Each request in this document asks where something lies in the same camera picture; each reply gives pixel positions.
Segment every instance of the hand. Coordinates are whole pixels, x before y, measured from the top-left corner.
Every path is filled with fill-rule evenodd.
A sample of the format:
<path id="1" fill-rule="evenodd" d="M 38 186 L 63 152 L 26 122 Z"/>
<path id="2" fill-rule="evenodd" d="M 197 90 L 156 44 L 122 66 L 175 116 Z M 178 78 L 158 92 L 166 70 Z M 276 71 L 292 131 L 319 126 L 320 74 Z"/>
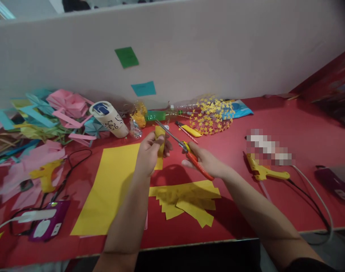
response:
<path id="1" fill-rule="evenodd" d="M 147 178 L 153 175 L 154 168 L 157 163 L 157 152 L 160 146 L 164 143 L 164 137 L 161 135 L 155 140 L 155 132 L 150 132 L 146 138 L 141 142 L 138 150 L 135 173 L 143 178 Z M 166 140 L 164 148 L 164 158 L 170 157 L 170 151 L 172 150 L 172 144 Z"/>
<path id="2" fill-rule="evenodd" d="M 215 178 L 223 178 L 229 166 L 219 161 L 212 153 L 206 149 L 198 147 L 194 142 L 189 142 L 190 149 L 194 152 L 198 158 L 199 164 L 209 173 L 209 175 Z M 196 167 L 188 160 L 183 160 L 181 163 L 183 166 L 196 169 Z"/>

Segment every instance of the green sticky note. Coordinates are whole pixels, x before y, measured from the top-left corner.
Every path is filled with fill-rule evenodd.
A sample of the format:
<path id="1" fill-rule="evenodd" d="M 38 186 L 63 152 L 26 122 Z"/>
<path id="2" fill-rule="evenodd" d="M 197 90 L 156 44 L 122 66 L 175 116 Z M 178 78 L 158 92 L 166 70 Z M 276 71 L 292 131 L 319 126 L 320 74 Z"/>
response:
<path id="1" fill-rule="evenodd" d="M 123 69 L 139 65 L 138 59 L 132 47 L 119 48 L 115 50 Z"/>

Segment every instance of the yellow glue gun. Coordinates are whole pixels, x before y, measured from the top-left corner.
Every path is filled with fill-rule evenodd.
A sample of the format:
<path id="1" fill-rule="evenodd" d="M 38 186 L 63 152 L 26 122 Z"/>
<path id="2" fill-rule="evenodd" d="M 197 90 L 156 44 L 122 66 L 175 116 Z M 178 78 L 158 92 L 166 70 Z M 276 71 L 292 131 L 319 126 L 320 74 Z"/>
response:
<path id="1" fill-rule="evenodd" d="M 62 164 L 63 159 L 53 161 L 40 167 L 39 170 L 30 172 L 32 179 L 40 178 L 41 190 L 43 193 L 51 193 L 55 190 L 55 187 L 51 184 L 53 171 Z"/>
<path id="2" fill-rule="evenodd" d="M 289 179 L 289 173 L 288 172 L 277 172 L 270 170 L 264 166 L 261 166 L 257 164 L 257 162 L 254 159 L 254 154 L 247 154 L 247 159 L 249 162 L 249 165 L 254 173 L 254 177 L 256 180 L 266 180 L 267 176 L 278 178 L 278 179 Z"/>

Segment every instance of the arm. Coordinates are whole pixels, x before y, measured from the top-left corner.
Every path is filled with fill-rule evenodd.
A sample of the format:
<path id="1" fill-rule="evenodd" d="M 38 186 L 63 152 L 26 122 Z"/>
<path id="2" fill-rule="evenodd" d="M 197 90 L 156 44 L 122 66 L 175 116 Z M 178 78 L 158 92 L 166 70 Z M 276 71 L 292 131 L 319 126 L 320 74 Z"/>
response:
<path id="1" fill-rule="evenodd" d="M 254 229 L 278 268 L 285 269 L 292 261 L 302 257 L 323 262 L 299 235 L 287 217 L 236 171 L 193 142 L 190 142 L 189 146 L 198 156 L 206 171 L 213 177 L 221 178 L 224 181 L 235 204 Z M 193 168 L 193 165 L 187 160 L 184 160 L 182 164 Z"/>
<path id="2" fill-rule="evenodd" d="M 155 141 L 154 132 L 141 142 L 130 187 L 108 230 L 104 251 L 94 272 L 134 271 L 146 221 L 150 176 L 163 142 L 163 136 Z M 171 143 L 166 141 L 164 157 L 170 156 L 170 150 Z"/>

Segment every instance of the scissors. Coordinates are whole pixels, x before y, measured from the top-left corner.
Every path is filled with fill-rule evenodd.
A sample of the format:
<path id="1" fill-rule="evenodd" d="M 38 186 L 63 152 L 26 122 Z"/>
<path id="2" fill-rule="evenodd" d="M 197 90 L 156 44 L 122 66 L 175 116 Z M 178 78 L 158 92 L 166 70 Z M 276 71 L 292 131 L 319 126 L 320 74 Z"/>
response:
<path id="1" fill-rule="evenodd" d="M 206 172 L 205 169 L 199 164 L 198 158 L 192 152 L 192 150 L 190 149 L 187 142 L 185 142 L 185 141 L 181 142 L 178 138 L 173 136 L 172 133 L 170 131 L 168 131 L 167 128 L 165 128 L 165 126 L 163 124 L 161 124 L 160 121 L 156 121 L 156 123 L 160 127 L 162 127 L 169 135 L 171 135 L 172 138 L 174 138 L 179 143 L 179 146 L 181 146 L 186 153 L 186 158 L 196 167 L 197 170 L 200 171 L 200 173 L 202 173 L 204 175 L 205 178 L 207 178 L 210 181 L 214 180 L 214 178 L 211 175 L 209 175 L 208 172 Z"/>

